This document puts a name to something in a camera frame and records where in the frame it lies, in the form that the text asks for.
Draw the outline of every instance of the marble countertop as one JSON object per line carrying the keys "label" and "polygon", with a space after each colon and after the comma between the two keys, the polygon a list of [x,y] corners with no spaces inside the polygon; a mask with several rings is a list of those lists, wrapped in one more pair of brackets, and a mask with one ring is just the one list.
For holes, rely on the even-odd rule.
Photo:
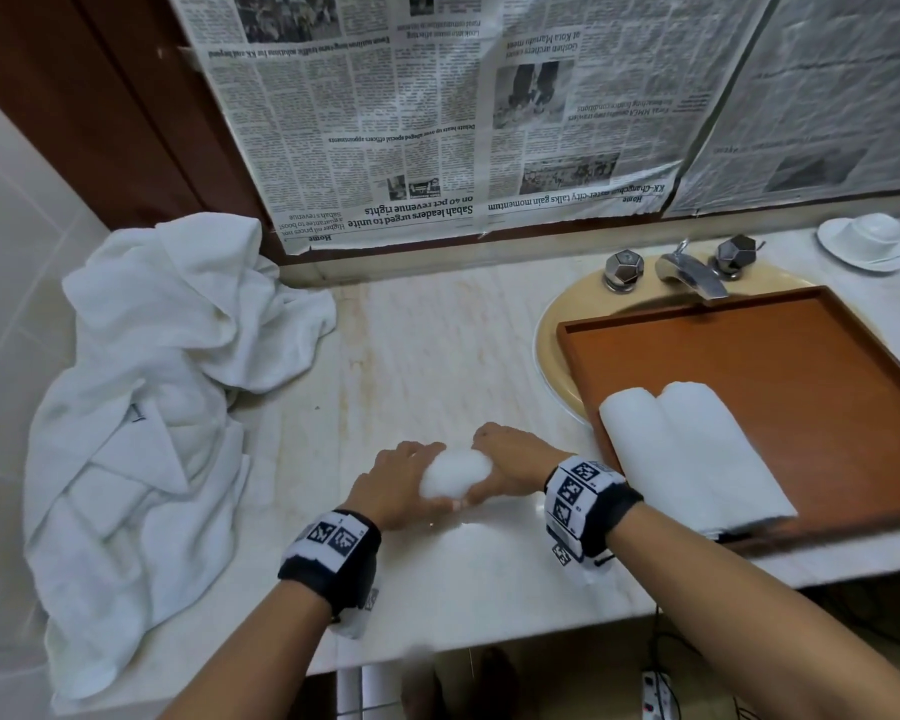
{"label": "marble countertop", "polygon": [[[900,360],[900,272],[841,264],[813,230],[768,235],[761,257],[830,286]],[[637,248],[647,254],[670,247]],[[238,511],[238,548],[193,606],[151,631],[132,664],[90,701],[60,713],[177,694],[274,585],[279,557],[312,516],[333,508],[376,453],[403,440],[469,446],[484,422],[534,432],[597,457],[588,426],[557,402],[533,355],[537,322],[608,253],[489,265],[335,289],[336,331],[313,368],[248,408],[254,471]],[[384,538],[381,593],[360,641],[327,632],[311,671],[384,662],[626,617],[654,602],[622,566],[599,589],[568,583],[546,549],[539,499],[503,501]],[[802,547],[756,564],[793,587],[900,570],[900,531]]]}

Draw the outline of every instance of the newspaper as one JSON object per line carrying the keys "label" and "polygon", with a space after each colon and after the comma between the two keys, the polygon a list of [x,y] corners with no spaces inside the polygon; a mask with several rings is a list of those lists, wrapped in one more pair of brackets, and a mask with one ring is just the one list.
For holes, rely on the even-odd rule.
{"label": "newspaper", "polygon": [[287,253],[660,210],[770,0],[171,0]]}
{"label": "newspaper", "polygon": [[781,0],[668,216],[900,189],[900,0]]}

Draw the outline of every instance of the wooden tray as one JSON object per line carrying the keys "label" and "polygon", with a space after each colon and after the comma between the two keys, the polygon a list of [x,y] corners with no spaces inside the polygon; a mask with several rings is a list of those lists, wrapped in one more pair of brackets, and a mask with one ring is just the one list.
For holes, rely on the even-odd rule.
{"label": "wooden tray", "polygon": [[735,549],[900,526],[900,362],[828,288],[557,326],[603,459],[615,392],[709,385],[799,513]]}

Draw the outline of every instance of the chrome faucet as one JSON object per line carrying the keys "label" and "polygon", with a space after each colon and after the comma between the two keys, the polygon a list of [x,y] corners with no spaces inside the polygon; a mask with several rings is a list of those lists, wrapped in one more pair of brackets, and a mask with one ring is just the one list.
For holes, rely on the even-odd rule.
{"label": "chrome faucet", "polygon": [[689,244],[689,240],[684,240],[673,252],[661,255],[656,261],[656,276],[660,280],[679,280],[705,301],[726,298],[727,288],[717,273],[684,252]]}

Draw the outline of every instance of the yellow sink basin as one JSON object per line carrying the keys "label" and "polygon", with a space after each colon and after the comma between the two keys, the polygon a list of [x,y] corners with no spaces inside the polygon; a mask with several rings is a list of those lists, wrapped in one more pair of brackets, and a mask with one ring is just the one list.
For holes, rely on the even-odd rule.
{"label": "yellow sink basin", "polygon": [[[691,254],[706,262],[706,255]],[[604,285],[604,272],[597,270],[565,289],[540,317],[533,341],[533,356],[540,374],[556,398],[582,421],[586,421],[587,413],[577,385],[570,377],[564,353],[557,343],[557,325],[564,321],[580,321],[614,313],[700,302],[700,297],[683,283],[660,280],[654,270],[657,260],[656,256],[646,259],[644,275],[633,292],[612,292]],[[761,296],[814,285],[762,261],[747,267],[739,280],[724,281],[723,284],[732,296]]]}

